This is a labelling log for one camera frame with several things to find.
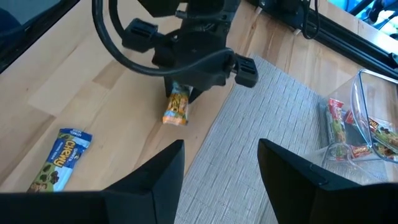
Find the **black metal frame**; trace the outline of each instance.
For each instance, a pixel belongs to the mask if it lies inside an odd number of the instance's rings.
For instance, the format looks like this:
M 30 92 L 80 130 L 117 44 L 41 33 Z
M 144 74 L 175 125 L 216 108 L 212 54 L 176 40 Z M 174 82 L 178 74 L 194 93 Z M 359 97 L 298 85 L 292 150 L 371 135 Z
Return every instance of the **black metal frame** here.
M 252 0 L 249 2 L 261 7 L 264 12 L 285 24 L 295 29 L 302 29 L 302 7 L 298 9 L 298 13 L 289 14 L 281 11 L 274 0 Z M 315 11 L 312 9 L 309 12 L 308 21 L 310 24 L 316 24 Z M 309 27 L 308 33 L 313 34 L 314 32 L 314 26 Z M 320 15 L 320 32 L 315 40 L 365 68 L 398 80 L 396 54 L 386 52 L 323 15 Z
M 80 0 L 60 1 L 49 13 L 45 13 L 32 26 L 25 36 L 14 45 L 0 49 L 0 73 L 5 71 L 12 62 L 21 56 L 37 39 L 46 33 L 58 20 L 60 20 Z

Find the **clear plastic bin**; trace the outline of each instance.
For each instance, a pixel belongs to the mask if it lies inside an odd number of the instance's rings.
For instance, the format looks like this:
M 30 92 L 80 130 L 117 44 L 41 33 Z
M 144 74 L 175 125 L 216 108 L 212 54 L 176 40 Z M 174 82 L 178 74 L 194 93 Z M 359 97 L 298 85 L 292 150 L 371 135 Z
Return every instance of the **clear plastic bin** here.
M 360 70 L 319 109 L 329 145 L 304 158 L 362 185 L 398 182 L 397 80 Z

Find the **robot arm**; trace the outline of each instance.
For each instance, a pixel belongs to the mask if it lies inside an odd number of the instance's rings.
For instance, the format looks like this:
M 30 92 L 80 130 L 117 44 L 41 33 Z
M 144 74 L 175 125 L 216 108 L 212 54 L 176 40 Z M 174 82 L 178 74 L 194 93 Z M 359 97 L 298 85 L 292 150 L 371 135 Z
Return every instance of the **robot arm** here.
M 145 75 L 164 77 L 166 95 L 171 83 L 193 87 L 190 102 L 212 86 L 223 86 L 231 72 L 236 83 L 253 87 L 258 80 L 251 58 L 235 54 L 226 47 L 226 38 L 240 0 L 188 0 L 187 10 L 178 11 L 180 0 L 139 0 L 153 17 L 175 15 L 181 28 L 168 34 L 158 32 L 155 24 L 133 19 L 124 29 L 120 23 L 117 0 L 109 0 L 109 15 L 122 38 L 123 47 L 146 52 L 154 49 L 149 68 L 126 58 L 112 43 L 103 22 L 103 0 L 93 0 L 93 19 L 97 33 L 110 54 L 127 68 Z

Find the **woven placemat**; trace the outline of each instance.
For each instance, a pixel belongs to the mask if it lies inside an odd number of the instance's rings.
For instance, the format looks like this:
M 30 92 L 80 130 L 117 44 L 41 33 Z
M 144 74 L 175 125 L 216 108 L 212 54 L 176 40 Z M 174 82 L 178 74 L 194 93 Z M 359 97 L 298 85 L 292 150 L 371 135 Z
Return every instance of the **woven placemat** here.
M 327 145 L 321 97 L 264 59 L 254 60 L 259 83 L 236 85 L 226 100 L 185 177 L 177 224 L 277 223 L 258 168 L 258 140 L 299 155 Z

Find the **wooden table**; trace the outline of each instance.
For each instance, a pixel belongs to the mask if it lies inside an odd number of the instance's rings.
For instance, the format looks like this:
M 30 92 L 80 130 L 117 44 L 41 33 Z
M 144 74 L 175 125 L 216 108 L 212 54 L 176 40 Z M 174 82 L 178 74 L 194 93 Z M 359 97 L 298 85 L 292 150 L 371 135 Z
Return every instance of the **wooden table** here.
M 133 17 L 179 27 L 174 17 L 152 18 L 137 1 L 119 1 L 126 26 Z M 367 37 L 366 24 L 326 1 L 321 13 Z M 322 95 L 350 79 L 360 66 L 316 41 L 305 40 L 242 2 L 228 46 L 262 55 Z M 110 27 L 109 17 L 106 24 Z M 116 32 L 111 36 L 121 46 Z M 124 53 L 150 65 L 153 52 Z M 190 105 L 186 127 L 163 125 L 163 80 L 118 64 L 102 46 L 91 19 L 91 1 L 80 1 L 0 75 L 0 191 L 24 192 L 46 160 L 60 128 L 83 129 L 93 143 L 75 167 L 66 190 L 103 189 L 145 163 L 176 139 L 185 140 L 185 171 L 195 158 L 233 81 L 213 87 Z

